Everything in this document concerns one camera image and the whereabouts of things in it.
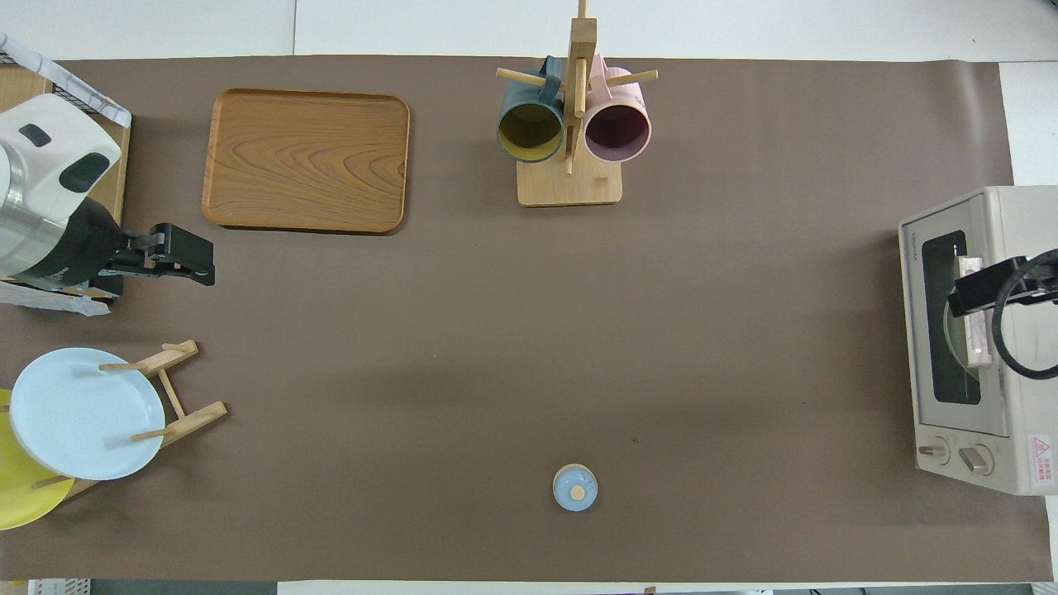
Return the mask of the brown wooden tray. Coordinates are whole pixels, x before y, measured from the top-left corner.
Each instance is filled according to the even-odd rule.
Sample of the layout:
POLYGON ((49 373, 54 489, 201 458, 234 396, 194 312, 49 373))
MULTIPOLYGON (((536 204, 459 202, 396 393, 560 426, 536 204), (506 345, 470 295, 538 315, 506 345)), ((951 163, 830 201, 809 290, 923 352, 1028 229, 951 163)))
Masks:
POLYGON ((227 89, 201 208, 233 229, 388 235, 407 211, 411 109, 388 94, 227 89))

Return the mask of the small blue bell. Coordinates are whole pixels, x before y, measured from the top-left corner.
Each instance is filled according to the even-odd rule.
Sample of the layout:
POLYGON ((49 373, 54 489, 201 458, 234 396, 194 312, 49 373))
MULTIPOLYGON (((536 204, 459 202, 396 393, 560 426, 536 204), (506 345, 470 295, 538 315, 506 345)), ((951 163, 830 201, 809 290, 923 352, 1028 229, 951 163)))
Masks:
POLYGON ((589 511, 598 498, 596 475, 585 464, 564 464, 553 475, 552 497, 563 511, 589 511))

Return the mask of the beige toaster oven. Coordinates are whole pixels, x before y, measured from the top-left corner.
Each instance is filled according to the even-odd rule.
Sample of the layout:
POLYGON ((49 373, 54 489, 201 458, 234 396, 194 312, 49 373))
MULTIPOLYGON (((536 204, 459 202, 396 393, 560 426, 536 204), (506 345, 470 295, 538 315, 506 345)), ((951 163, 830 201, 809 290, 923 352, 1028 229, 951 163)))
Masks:
MULTIPOLYGON (((902 220, 957 212, 971 215, 979 226, 986 267, 1058 252, 1058 185, 986 186, 902 220)), ((1027 286, 1025 271, 1027 263, 1001 287, 995 308, 982 310, 989 320, 972 325, 989 335, 998 357, 1008 435, 924 426, 916 422, 912 403, 915 447, 940 436, 951 450, 949 464, 916 455, 916 467, 1002 493, 1058 495, 1058 302, 1025 305, 1025 298, 1036 292, 1034 285, 1027 286), (993 452, 989 477, 971 474, 957 455, 959 448, 975 444, 993 452)))

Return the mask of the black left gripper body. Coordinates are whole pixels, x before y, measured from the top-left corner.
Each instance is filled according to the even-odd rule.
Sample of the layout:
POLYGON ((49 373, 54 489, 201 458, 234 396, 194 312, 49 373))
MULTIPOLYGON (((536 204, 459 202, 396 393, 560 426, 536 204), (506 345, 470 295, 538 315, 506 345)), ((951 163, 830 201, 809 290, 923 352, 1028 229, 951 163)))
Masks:
POLYGON ((33 285, 58 291, 90 281, 122 248, 124 231, 98 201, 85 198, 65 226, 60 241, 33 267, 33 285))

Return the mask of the brown table mat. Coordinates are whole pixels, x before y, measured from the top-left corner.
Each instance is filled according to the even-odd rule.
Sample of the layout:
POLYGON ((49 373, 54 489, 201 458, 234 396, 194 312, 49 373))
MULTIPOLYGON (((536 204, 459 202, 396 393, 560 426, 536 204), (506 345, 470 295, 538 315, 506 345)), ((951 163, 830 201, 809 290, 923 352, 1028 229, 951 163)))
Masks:
POLYGON ((995 64, 625 59, 654 136, 605 208, 521 208, 495 69, 536 58, 68 61, 133 114, 124 222, 215 245, 216 285, 109 315, 0 306, 38 355, 174 369, 229 414, 0 531, 0 579, 838 583, 1051 578, 1046 505, 915 467, 897 226, 1013 181, 995 64), (407 102, 390 235, 200 206, 227 89, 407 102), (586 512, 552 479, 585 464, 586 512))

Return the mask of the wooden mug rack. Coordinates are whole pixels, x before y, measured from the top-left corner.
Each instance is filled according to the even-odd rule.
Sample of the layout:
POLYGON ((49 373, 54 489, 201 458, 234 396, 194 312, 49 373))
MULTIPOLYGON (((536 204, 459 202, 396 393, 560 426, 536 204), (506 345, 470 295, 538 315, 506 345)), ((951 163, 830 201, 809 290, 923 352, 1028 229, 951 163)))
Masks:
MULTIPOLYGON (((578 0, 577 15, 570 23, 570 43, 563 61, 562 90, 565 92, 565 139, 550 159, 539 163, 517 163, 517 200, 522 208, 608 206, 622 199, 622 165, 592 157, 584 143, 584 116, 589 73, 597 51, 598 22, 589 15, 589 0, 578 0)), ((499 68, 496 75, 541 86, 544 79, 533 76, 536 71, 499 68)), ((639 73, 608 80, 609 86, 658 78, 657 71, 639 73)))

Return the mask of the toaster oven glass door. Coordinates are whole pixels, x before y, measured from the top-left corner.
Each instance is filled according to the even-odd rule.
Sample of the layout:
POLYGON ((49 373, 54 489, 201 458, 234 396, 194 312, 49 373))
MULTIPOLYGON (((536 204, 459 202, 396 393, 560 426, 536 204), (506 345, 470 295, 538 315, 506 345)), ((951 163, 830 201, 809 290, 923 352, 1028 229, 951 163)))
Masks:
POLYGON ((902 220, 898 233, 916 422, 1007 436, 998 357, 989 335, 972 328, 989 317, 965 315, 969 364, 979 369, 979 381, 960 367, 944 336, 942 310, 955 281, 989 264, 979 226, 964 213, 933 213, 902 220))

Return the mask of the dark blue mug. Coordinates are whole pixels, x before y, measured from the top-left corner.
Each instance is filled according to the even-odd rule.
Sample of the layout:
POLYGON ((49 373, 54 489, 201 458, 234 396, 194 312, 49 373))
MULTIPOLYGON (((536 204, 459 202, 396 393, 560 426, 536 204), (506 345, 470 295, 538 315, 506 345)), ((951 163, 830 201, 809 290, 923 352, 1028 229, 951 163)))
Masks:
POLYGON ((550 159, 565 139, 565 92, 563 61, 545 57, 532 75, 544 84, 507 83, 498 119, 498 143, 509 157, 523 163, 550 159))

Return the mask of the white checked cloth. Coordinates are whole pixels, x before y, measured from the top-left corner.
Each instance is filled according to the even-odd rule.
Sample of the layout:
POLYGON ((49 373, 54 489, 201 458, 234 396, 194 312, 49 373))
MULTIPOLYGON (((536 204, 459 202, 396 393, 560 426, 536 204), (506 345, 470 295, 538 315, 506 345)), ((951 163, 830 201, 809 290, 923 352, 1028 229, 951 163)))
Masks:
POLYGON ((48 80, 52 84, 52 92, 79 107, 83 112, 101 114, 121 127, 131 127, 132 114, 125 107, 69 72, 63 65, 54 64, 3 30, 0 30, 0 64, 16 64, 22 70, 48 80))

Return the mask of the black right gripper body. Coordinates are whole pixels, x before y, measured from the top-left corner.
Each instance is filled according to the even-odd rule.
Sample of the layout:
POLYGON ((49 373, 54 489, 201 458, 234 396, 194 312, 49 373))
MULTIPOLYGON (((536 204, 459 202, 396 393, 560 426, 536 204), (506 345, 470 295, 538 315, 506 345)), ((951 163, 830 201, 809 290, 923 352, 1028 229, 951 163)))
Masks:
POLYGON ((1032 257, 1027 262, 1025 282, 1036 288, 1030 298, 1025 298, 1025 305, 1058 302, 1058 252, 1044 252, 1032 257))

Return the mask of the pink mug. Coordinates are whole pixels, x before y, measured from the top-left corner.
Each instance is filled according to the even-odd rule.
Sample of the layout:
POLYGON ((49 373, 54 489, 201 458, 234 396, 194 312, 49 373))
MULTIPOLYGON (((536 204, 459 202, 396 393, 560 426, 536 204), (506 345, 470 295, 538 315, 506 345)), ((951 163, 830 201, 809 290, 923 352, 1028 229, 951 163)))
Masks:
POLYGON ((612 78, 628 74, 627 69, 608 67, 601 55, 592 57, 584 143, 592 157, 606 162, 627 162, 643 152, 651 140, 651 121, 640 84, 608 84, 612 78))

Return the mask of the light blue plate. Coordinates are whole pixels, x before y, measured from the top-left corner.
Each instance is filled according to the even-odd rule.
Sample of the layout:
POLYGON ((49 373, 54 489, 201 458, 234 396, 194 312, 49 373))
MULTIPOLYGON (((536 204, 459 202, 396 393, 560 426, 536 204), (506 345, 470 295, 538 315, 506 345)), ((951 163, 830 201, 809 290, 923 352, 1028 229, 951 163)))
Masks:
POLYGON ((32 459, 63 477, 128 477, 156 458, 166 426, 154 385, 95 348, 60 348, 31 361, 12 385, 10 422, 32 459))

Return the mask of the pale green plate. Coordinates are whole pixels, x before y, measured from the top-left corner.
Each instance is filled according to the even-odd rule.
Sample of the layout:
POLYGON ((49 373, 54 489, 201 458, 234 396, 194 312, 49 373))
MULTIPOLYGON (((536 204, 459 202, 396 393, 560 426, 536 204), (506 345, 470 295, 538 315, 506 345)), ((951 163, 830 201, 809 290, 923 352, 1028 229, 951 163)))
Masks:
POLYGON ((947 347, 962 369, 973 380, 979 381, 979 369, 969 364, 968 343, 966 336, 966 317, 952 315, 948 301, 944 301, 944 336, 947 347))

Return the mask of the wooden plate rack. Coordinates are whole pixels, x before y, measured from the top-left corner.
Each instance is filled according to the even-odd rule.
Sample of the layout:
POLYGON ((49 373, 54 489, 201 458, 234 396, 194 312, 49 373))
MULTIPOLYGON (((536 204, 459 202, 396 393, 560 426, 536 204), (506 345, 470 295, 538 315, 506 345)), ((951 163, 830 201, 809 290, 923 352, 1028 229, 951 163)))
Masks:
MULTIPOLYGON (((201 407, 201 409, 189 411, 181 403, 180 398, 175 394, 174 382, 169 379, 169 369, 178 363, 182 363, 197 354, 197 344, 193 341, 185 341, 177 344, 164 344, 159 353, 149 355, 139 361, 123 360, 122 364, 106 364, 103 369, 140 369, 141 373, 156 387, 156 392, 161 397, 164 407, 166 426, 159 432, 163 438, 159 452, 167 445, 172 445, 181 438, 205 428, 205 426, 219 421, 226 415, 226 405, 222 402, 201 407)), ((57 481, 63 481, 63 475, 57 475, 57 481)), ((99 483, 105 481, 86 481, 86 479, 74 479, 74 483, 99 483)))

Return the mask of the light wooden stepped shelf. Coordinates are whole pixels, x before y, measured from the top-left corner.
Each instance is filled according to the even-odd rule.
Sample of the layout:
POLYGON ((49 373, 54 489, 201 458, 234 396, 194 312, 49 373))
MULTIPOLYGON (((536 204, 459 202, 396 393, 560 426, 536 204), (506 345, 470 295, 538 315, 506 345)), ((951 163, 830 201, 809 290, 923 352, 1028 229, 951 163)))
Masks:
POLYGON ((52 84, 0 64, 0 278, 33 286, 85 198, 121 226, 129 133, 52 92, 52 84))

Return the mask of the yellow plate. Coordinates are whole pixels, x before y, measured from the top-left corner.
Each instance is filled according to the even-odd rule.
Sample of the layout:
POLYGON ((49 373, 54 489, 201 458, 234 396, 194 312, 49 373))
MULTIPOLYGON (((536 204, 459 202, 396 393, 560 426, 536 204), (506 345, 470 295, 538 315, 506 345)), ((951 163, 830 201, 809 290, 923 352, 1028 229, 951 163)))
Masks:
POLYGON ((57 481, 17 440, 7 405, 8 389, 0 387, 0 531, 28 525, 52 512, 69 494, 74 479, 57 481))

